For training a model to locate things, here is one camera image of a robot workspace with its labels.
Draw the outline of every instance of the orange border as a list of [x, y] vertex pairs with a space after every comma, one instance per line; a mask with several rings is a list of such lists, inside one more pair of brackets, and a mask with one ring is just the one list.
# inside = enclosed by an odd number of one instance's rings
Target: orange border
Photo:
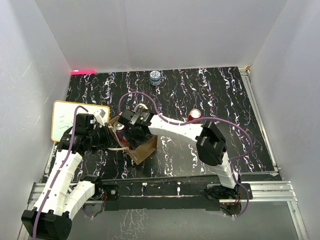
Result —
[[89, 103], [81, 103], [81, 102], [73, 102], [73, 101], [61, 101], [61, 100], [56, 100], [54, 101], [53, 103], [53, 109], [52, 109], [52, 120], [51, 120], [51, 140], [55, 143], [59, 143], [60, 141], [55, 141], [52, 139], [52, 131], [53, 131], [53, 128], [54, 128], [54, 115], [55, 115], [55, 104], [56, 102], [60, 102], [60, 103], [68, 103], [68, 104], [77, 104], [77, 105], [90, 105], [90, 106], [103, 106], [104, 108], [108, 108], [109, 109], [109, 112], [108, 112], [108, 122], [110, 120], [110, 107], [109, 106], [105, 106], [105, 105], [97, 105], [97, 104], [89, 104]]

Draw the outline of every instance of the cardboard box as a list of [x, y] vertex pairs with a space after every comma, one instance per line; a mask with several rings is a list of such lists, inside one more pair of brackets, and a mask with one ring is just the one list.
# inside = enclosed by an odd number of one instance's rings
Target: cardboard box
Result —
[[[111, 119], [109, 123], [113, 126], [114, 123], [119, 119], [119, 116], [116, 116], [115, 118]], [[147, 157], [149, 157], [156, 149], [158, 148], [158, 136], [154, 135], [152, 138], [150, 138], [147, 142], [144, 144], [141, 144], [138, 146], [135, 150], [125, 150], [126, 153], [133, 159], [133, 161], [139, 165], [142, 163]]]

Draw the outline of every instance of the marble pattern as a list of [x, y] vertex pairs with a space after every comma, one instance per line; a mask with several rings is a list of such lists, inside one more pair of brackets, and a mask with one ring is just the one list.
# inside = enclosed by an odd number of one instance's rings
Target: marble pattern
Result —
[[[155, 99], [164, 116], [186, 121], [193, 108], [202, 116], [229, 120], [244, 128], [253, 140], [249, 157], [234, 162], [238, 171], [274, 171], [274, 167], [250, 104], [237, 67], [162, 70], [162, 82], [151, 86], [149, 71], [110, 72], [73, 75], [66, 101], [98, 104], [110, 107], [110, 119], [118, 114], [118, 102], [127, 92], [140, 91]], [[149, 100], [140, 95], [129, 95], [122, 108], [133, 109]], [[218, 122], [227, 140], [230, 157], [248, 148], [246, 138], [233, 127]], [[165, 136], [158, 138], [158, 150], [140, 165], [136, 165], [124, 151], [87, 152], [79, 165], [74, 180], [82, 174], [99, 175], [102, 179], [148, 178], [212, 174], [212, 168], [198, 158], [190, 145]]]

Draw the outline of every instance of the white wall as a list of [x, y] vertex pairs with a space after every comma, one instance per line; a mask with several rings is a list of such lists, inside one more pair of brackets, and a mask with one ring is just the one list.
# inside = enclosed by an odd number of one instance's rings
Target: white wall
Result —
[[320, 2], [285, 5], [251, 68], [251, 82], [281, 174], [311, 240], [320, 236]]
[[286, 0], [36, 0], [73, 70], [251, 65]]
[[53, 102], [65, 98], [71, 69], [33, 0], [2, 0], [0, 23], [0, 239], [13, 240], [44, 172]]

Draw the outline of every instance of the can lid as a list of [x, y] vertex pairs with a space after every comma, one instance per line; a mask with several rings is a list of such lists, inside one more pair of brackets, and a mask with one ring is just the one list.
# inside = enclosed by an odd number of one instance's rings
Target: can lid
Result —
[[194, 108], [190, 111], [190, 116], [194, 119], [198, 119], [201, 117], [201, 111], [199, 109]]
[[113, 127], [116, 131], [121, 131], [125, 128], [125, 125], [121, 124], [120, 122], [116, 121], [114, 124], [113, 124]]
[[158, 81], [161, 78], [161, 73], [157, 70], [150, 72], [150, 79], [152, 81]]

